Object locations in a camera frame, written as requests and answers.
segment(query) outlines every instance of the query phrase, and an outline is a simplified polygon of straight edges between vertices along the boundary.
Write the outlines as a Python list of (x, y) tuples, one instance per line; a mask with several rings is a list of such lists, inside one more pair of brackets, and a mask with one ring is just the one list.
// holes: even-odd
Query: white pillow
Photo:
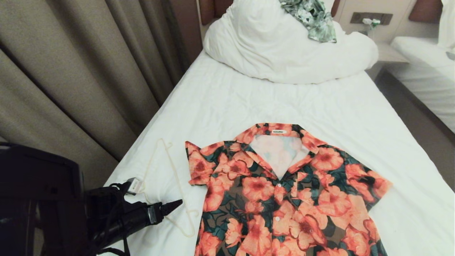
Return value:
[(249, 77), (291, 84), (347, 77), (376, 63), (371, 39), (334, 27), (337, 43), (320, 43), (278, 0), (234, 0), (208, 29), (204, 50)]
[(455, 48), (455, 0), (442, 0), (443, 8), (439, 21), (438, 46)]
[(323, 0), (322, 2), (324, 3), (325, 6), (325, 12), (331, 12), (335, 0)]

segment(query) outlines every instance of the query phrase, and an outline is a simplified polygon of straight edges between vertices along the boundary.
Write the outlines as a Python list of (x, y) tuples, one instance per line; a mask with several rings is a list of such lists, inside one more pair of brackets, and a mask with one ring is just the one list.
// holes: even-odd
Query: wall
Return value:
[(438, 37), (438, 25), (413, 22), (408, 19), (416, 0), (341, 0), (334, 20), (347, 33), (365, 30), (362, 24), (350, 24), (354, 12), (391, 13), (389, 25), (378, 26), (374, 32), (377, 42), (391, 42), (396, 36)]
[(196, 11), (199, 13), (199, 3), (196, 3), (196, 1), (198, 0), (170, 0), (190, 63), (192, 63), (202, 51), (198, 19), (199, 24), (201, 24), (201, 21), (199, 15), (196, 15)]

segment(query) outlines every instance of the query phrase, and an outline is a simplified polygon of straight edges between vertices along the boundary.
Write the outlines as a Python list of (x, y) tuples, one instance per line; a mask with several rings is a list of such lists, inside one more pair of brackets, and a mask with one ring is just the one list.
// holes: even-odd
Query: shirt label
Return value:
[(285, 134), (285, 133), (287, 133), (287, 131), (286, 130), (272, 130), (272, 133)]

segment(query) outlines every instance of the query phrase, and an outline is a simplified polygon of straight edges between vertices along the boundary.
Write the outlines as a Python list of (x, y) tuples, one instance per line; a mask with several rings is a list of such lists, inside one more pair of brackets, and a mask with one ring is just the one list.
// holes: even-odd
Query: green floral fabric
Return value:
[(281, 6), (308, 29), (308, 37), (319, 42), (336, 42), (332, 15), (319, 0), (280, 0)]

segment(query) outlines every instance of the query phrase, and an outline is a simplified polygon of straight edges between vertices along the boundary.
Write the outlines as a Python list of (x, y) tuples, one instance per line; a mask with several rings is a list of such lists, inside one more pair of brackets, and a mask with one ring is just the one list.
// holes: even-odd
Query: plug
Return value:
[(131, 178), (127, 180), (131, 182), (130, 187), (126, 191), (127, 194), (136, 195), (142, 187), (143, 181), (138, 178)]
[(364, 24), (366, 24), (366, 25), (371, 25), (371, 24), (373, 23), (373, 21), (372, 21), (371, 19), (369, 19), (369, 18), (364, 18), (364, 19), (362, 20), (362, 22), (363, 22)]
[(371, 21), (371, 23), (372, 23), (373, 25), (377, 26), (377, 25), (381, 24), (381, 21), (378, 20), (378, 19), (373, 19), (373, 20)]

